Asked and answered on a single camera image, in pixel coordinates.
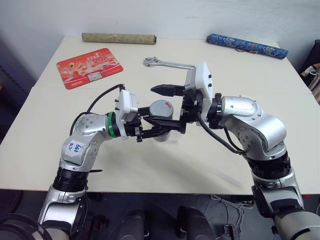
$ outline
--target wrench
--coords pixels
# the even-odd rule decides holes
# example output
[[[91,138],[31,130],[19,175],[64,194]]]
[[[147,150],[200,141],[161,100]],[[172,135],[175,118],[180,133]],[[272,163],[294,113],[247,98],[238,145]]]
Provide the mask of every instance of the wrench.
[[[179,68],[179,69],[194,69],[196,67],[194,65],[189,65],[189,64],[161,61],[158,58],[156,58],[155,56],[154,57],[146,57],[143,60],[143,64],[146,65],[147,67],[166,66],[166,67],[173,67],[173,68]]]

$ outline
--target black cable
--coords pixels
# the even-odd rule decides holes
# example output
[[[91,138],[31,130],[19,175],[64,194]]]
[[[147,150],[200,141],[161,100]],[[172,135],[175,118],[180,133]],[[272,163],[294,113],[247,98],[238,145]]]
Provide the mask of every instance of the black cable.
[[[84,218],[83,218],[82,225],[79,228],[79,232],[84,228],[85,223],[86,223],[86,219],[87,219],[87,216],[88,216],[88,208],[89,208],[89,206],[88,206],[88,194],[87,194],[87,191],[85,191],[85,193],[84,193],[83,204],[84,204],[84,207],[85,207],[85,213],[84,213]]]
[[[228,206],[225,202],[223,202],[223,205],[225,207],[225,210],[226,210],[226,224],[225,225],[228,225],[229,223],[229,210],[228,210]]]
[[[243,151],[241,148],[237,147],[237,145],[235,145],[235,143],[232,141],[232,139],[231,139],[231,137],[230,137],[230,135],[229,135],[228,129],[227,129],[226,127],[224,127],[223,129],[224,129],[226,138],[228,139],[229,143],[230,143],[235,149],[237,149],[238,151]]]
[[[203,127],[203,129],[211,136],[213,137],[215,140],[217,140],[219,143],[221,143],[223,146],[225,146],[228,150],[230,150],[231,152],[233,152],[234,154],[240,154],[240,155],[245,155],[246,153],[244,151],[238,151],[235,150],[232,146],[230,146],[225,140],[223,140],[221,137],[219,137],[218,135],[216,135],[213,131],[211,131],[211,129],[206,125],[206,123],[203,121],[203,119],[201,118],[201,112],[197,111],[196,112],[196,118],[199,122],[199,124]]]
[[[115,89],[117,89],[117,88],[119,88],[119,89],[121,90],[121,89],[125,89],[125,86],[124,86],[123,84],[118,84],[118,85],[115,85],[115,86],[109,88],[108,90],[104,91],[103,93],[101,93],[101,94],[93,101],[93,103],[91,103],[91,105],[90,105],[90,107],[88,108],[87,112],[90,112],[90,111],[91,111],[91,109],[94,107],[94,105],[98,102],[98,100],[99,100],[100,98],[102,98],[104,95],[110,93],[111,91],[113,91],[113,90],[115,90]]]

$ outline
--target green ring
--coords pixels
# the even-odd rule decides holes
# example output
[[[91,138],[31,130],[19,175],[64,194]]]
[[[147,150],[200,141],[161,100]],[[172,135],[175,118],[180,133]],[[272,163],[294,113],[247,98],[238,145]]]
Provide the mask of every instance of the green ring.
[[[109,134],[111,137],[116,138],[114,129],[112,128],[112,115],[114,114],[113,111],[108,113],[108,119],[107,119],[107,123],[108,123],[108,130],[109,130]]]

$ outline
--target white wall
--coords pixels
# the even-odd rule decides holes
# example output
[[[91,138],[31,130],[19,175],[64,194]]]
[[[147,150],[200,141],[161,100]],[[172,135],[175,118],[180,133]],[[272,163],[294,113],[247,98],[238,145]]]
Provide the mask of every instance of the white wall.
[[[35,79],[63,36],[81,32],[278,42],[299,69],[320,38],[320,1],[0,0],[0,38]]]

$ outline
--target white table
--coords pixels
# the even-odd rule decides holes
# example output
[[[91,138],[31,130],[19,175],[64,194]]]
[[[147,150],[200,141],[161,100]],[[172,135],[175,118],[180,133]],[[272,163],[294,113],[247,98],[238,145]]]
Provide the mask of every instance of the white table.
[[[65,89],[56,63],[101,48],[109,48],[124,70]],[[73,119],[115,84],[125,83],[126,89],[136,94],[139,107],[169,100],[174,105],[173,117],[178,119],[182,98],[163,97],[150,88],[183,85],[187,72],[142,64],[145,57],[153,56],[195,65],[206,61],[215,92],[251,96],[282,120],[301,192],[320,193],[320,108],[287,59],[237,52],[202,40],[158,39],[156,45],[138,45],[84,43],[78,37],[63,39],[0,145],[0,188],[47,190],[56,176],[61,146]],[[115,91],[103,97],[92,111],[112,111],[117,95]],[[224,136],[221,130],[216,132]],[[164,143],[153,139],[137,143],[135,138],[107,141],[93,169],[103,172],[89,175],[90,191],[252,194],[247,162],[195,124],[187,126],[185,135],[173,132]]]

